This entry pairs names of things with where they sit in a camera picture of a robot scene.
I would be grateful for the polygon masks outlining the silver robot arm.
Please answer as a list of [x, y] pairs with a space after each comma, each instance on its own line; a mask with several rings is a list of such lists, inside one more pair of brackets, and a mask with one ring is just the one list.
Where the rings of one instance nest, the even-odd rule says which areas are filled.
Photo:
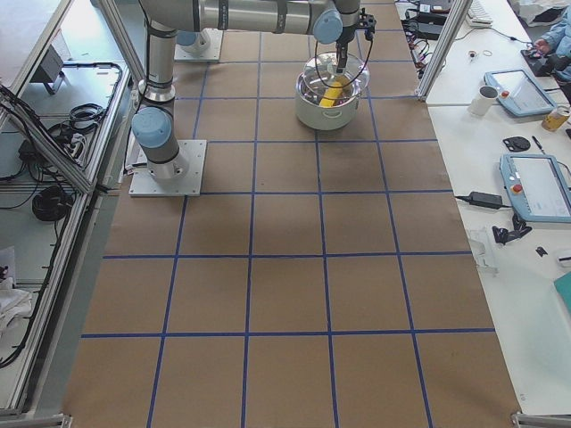
[[211, 37], [207, 30], [201, 32], [179, 31], [176, 37], [177, 44], [190, 54], [201, 54], [211, 45]]
[[[203, 187], [207, 193], [342, 191], [342, 177], [381, 185], [373, 142], [342, 142], [366, 80], [348, 52], [359, 30], [373, 33], [356, 1], [145, 1], [146, 77], [132, 131], [155, 183], [194, 175], [177, 129], [212, 130]], [[254, 84], [283, 87], [276, 63], [285, 41], [313, 37], [315, 48], [294, 81], [292, 100], [267, 99]]]

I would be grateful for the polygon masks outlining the person hand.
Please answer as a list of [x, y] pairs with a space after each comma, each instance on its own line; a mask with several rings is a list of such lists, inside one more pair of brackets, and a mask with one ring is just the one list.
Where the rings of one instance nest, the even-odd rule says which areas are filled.
[[534, 42], [534, 48], [541, 54], [548, 54], [551, 51], [550, 44], [543, 38], [538, 38]]

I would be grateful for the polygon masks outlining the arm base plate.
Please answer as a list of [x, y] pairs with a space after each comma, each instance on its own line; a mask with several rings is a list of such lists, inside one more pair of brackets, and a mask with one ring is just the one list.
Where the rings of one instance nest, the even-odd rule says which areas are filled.
[[176, 37], [176, 62], [218, 62], [223, 31], [204, 29], [201, 32], [179, 31]]
[[178, 140], [178, 156], [164, 164], [148, 162], [137, 144], [131, 164], [132, 197], [199, 196], [207, 150], [206, 140]]

